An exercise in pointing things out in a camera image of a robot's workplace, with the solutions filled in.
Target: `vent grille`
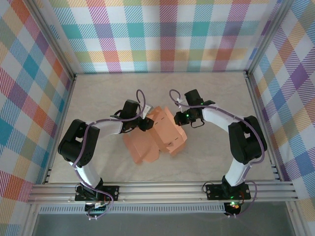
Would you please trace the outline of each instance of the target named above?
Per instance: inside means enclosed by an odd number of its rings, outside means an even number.
[[[43,205],[39,214],[76,214],[83,213],[84,205]],[[117,204],[109,213],[222,213],[223,203],[206,204]]]

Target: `gray floor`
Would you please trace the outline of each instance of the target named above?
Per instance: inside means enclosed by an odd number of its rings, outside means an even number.
[[[238,219],[223,214],[38,215],[33,236],[293,236],[285,203],[255,203]]]
[[[168,96],[170,89],[182,94],[198,89],[205,100],[215,101],[236,115],[255,115],[242,72],[149,73],[79,75],[65,119],[63,134],[74,119],[84,121],[107,118],[121,109],[127,99],[136,99],[142,89],[153,106],[178,108]],[[160,153],[153,163],[135,164],[122,135],[97,141],[93,163],[104,181],[221,180],[232,162],[228,134],[214,124],[192,129],[183,126],[187,145],[177,156]],[[273,179],[268,157],[255,165],[247,179]],[[77,182],[72,167],[56,155],[49,182]]]

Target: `beige work surface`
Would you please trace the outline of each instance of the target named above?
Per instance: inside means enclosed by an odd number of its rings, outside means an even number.
[[[142,89],[153,106],[178,108],[168,96],[170,89],[182,95],[198,89],[204,100],[213,100],[236,115],[255,115],[241,72],[224,73],[146,73],[79,75],[65,119],[62,137],[74,119],[92,121],[108,118],[122,109],[127,99],[136,100]],[[93,164],[107,181],[221,180],[232,162],[228,133],[212,123],[187,134],[185,149],[175,157],[160,153],[153,163],[135,164],[123,143],[123,135],[111,135],[97,141]],[[268,156],[249,171],[247,179],[273,179]],[[57,154],[49,182],[77,182],[72,167]]]

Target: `black mounting plate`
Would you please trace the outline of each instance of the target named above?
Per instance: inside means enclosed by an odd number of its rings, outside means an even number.
[[[81,189],[79,189],[79,188],[81,188],[81,186],[77,186],[77,192],[82,192]],[[105,185],[103,185],[99,188],[99,190],[112,195],[114,201],[118,200],[119,186],[105,186]],[[110,197],[105,196],[105,200],[110,201]],[[91,198],[89,198],[88,196],[86,196],[84,194],[75,195],[74,201],[75,202],[94,202],[94,200],[92,200]]]
[[[222,190],[221,184],[207,184],[206,193],[208,200],[242,200],[244,194],[244,200],[251,199],[250,189],[247,184],[242,184],[241,188],[235,193],[230,195],[230,198],[224,196],[224,191]]]

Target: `checkered backdrop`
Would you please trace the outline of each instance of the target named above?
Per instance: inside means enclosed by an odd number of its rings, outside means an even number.
[[[73,70],[244,70],[282,0],[37,0]]]
[[[315,0],[296,0],[254,72],[276,156],[315,235]]]
[[[40,183],[70,79],[22,0],[0,0],[0,235]]]

